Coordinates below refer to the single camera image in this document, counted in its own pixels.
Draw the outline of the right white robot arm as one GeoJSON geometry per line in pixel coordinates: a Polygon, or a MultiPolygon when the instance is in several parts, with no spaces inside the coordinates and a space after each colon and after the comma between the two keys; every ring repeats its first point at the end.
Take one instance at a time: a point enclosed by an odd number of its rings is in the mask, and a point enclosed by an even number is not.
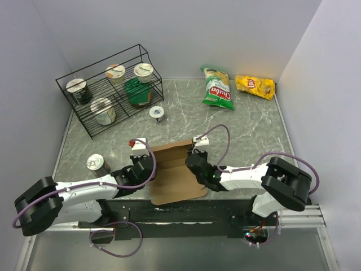
{"type": "Polygon", "coordinates": [[[195,151],[185,161],[199,184],[215,192],[237,189],[265,191],[251,200],[246,212],[251,224],[259,225],[270,214],[284,208],[296,212],[305,210],[312,177],[286,160],[273,156],[267,163],[235,168],[211,165],[207,158],[207,152],[195,151]]]}

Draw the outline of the brown cardboard box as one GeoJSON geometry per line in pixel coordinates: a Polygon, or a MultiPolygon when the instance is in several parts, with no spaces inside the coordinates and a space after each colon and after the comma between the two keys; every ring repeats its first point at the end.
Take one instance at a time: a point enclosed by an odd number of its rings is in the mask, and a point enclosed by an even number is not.
{"type": "Polygon", "coordinates": [[[149,183],[152,204],[161,206],[207,195],[208,190],[186,167],[191,147],[190,139],[152,147],[157,164],[156,177],[149,183]]]}

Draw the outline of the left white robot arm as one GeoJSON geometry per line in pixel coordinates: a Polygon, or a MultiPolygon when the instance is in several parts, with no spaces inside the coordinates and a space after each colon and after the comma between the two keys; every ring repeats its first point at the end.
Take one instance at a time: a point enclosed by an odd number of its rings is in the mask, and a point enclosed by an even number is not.
{"type": "Polygon", "coordinates": [[[55,182],[52,177],[41,178],[15,200],[17,215],[12,227],[21,229],[26,237],[68,222],[105,227],[112,219],[107,201],[144,188],[155,171],[155,157],[142,155],[135,157],[132,165],[91,180],[55,182]]]}

